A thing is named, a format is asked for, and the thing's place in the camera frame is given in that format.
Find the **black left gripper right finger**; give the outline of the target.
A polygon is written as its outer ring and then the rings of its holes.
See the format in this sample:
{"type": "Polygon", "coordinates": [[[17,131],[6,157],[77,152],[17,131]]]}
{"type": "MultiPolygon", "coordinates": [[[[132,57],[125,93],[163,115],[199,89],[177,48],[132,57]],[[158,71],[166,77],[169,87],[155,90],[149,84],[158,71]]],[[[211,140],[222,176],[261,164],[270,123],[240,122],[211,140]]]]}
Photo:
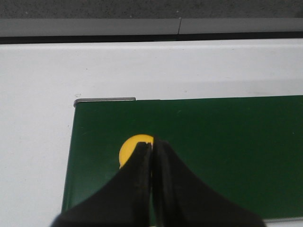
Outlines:
{"type": "Polygon", "coordinates": [[[200,180],[170,144],[154,139],[152,196],[158,227],[261,227],[262,218],[200,180]]]}

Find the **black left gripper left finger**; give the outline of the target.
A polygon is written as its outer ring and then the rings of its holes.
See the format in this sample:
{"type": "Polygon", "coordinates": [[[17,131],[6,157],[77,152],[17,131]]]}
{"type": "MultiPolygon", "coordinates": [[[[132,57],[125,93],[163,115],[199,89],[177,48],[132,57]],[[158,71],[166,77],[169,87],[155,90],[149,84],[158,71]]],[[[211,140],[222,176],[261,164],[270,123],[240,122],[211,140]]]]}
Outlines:
{"type": "Polygon", "coordinates": [[[147,227],[152,145],[137,143],[128,161],[100,190],[60,214],[53,227],[147,227]]]}

